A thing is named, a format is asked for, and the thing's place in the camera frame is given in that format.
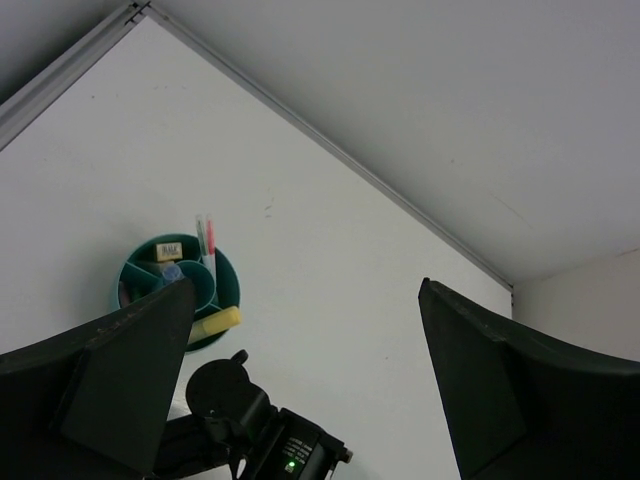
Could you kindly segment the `red pen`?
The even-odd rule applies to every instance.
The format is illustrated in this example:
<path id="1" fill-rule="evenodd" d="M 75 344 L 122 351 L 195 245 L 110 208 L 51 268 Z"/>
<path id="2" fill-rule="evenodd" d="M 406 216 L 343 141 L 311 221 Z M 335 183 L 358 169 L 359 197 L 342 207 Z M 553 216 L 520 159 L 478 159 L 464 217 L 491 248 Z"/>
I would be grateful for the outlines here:
<path id="1" fill-rule="evenodd" d="M 214 279 L 216 279 L 216 247 L 215 247 L 215 235 L 214 235 L 214 225 L 213 220 L 210 215 L 206 216 L 205 219 L 205 234 L 206 234 L 206 246 L 208 251 L 209 258 L 209 267 L 211 274 Z"/>

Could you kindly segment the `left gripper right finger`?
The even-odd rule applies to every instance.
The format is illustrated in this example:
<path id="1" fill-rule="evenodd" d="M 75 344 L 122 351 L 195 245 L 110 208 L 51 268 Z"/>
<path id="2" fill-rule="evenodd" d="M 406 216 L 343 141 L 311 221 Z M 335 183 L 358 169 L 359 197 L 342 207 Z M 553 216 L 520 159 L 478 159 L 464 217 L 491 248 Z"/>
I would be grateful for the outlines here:
<path id="1" fill-rule="evenodd" d="M 429 278 L 419 306 L 461 478 L 638 478 L 638 362 L 543 334 Z"/>

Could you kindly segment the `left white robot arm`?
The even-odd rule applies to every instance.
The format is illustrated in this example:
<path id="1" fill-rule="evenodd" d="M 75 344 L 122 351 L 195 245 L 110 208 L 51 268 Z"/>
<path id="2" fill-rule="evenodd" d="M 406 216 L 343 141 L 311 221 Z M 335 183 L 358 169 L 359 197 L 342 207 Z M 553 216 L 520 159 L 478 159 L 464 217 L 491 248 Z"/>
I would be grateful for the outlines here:
<path id="1" fill-rule="evenodd" d="M 465 479 L 635 479 L 639 366 L 557 340 L 425 280 L 423 329 Z M 168 416 L 194 316 L 182 280 L 1 358 L 5 479 L 323 479 L 351 451 L 272 405 L 247 353 L 200 367 Z"/>

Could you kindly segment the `green pen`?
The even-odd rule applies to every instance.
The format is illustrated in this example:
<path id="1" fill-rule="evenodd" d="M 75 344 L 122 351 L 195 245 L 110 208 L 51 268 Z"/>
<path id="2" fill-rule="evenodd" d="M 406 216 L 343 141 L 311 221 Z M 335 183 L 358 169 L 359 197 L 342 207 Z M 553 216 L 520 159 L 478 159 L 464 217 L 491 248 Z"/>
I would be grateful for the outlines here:
<path id="1" fill-rule="evenodd" d="M 206 230 L 203 217 L 201 215 L 196 216 L 196 233 L 199 243 L 200 255 L 205 258 L 209 255 Z"/>

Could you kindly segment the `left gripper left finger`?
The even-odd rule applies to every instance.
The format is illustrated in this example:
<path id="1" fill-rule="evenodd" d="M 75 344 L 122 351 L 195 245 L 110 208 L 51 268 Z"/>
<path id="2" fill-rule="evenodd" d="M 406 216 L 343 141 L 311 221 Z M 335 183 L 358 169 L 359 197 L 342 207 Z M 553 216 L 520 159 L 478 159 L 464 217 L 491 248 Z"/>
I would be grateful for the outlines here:
<path id="1" fill-rule="evenodd" d="M 151 474 L 194 313 L 181 280 L 2 355 L 2 474 Z"/>

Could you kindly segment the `pink highlighter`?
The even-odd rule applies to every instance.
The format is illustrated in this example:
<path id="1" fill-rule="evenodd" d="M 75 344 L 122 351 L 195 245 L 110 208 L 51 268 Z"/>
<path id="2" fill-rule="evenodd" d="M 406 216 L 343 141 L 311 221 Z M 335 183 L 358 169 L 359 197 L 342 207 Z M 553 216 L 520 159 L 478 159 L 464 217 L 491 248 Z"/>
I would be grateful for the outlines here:
<path id="1" fill-rule="evenodd" d="M 118 283 L 118 302 L 121 308 L 131 304 L 131 297 L 126 284 L 122 281 Z"/>

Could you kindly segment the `yellow highlighter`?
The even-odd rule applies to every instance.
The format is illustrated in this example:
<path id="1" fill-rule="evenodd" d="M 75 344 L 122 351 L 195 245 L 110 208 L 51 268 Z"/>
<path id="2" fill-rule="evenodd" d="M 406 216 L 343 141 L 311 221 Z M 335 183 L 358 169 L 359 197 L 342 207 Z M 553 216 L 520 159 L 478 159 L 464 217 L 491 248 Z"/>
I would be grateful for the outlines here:
<path id="1" fill-rule="evenodd" d="M 196 321 L 191 328 L 188 344 L 193 345 L 209 340 L 214 336 L 242 323 L 242 314 L 238 307 L 232 306 Z"/>

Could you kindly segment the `small brown eraser block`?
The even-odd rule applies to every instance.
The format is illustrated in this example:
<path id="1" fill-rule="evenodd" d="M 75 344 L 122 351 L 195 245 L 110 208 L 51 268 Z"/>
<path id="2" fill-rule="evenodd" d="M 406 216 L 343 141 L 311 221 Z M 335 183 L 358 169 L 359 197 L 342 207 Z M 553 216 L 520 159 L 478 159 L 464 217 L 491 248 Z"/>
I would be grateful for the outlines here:
<path id="1" fill-rule="evenodd" d="M 181 242 L 156 243 L 153 247 L 154 259 L 158 263 L 164 263 L 184 258 Z"/>

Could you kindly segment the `clear blue-capped glue bottle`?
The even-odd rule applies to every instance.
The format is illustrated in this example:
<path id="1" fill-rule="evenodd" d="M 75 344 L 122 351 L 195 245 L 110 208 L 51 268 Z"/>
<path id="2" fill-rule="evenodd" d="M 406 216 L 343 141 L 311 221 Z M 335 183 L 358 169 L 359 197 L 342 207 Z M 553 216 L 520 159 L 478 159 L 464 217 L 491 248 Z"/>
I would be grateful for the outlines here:
<path id="1" fill-rule="evenodd" d="M 164 288 L 177 281 L 180 281 L 183 277 L 184 277 L 183 272 L 177 264 L 175 263 L 168 264 L 161 271 L 159 287 Z"/>

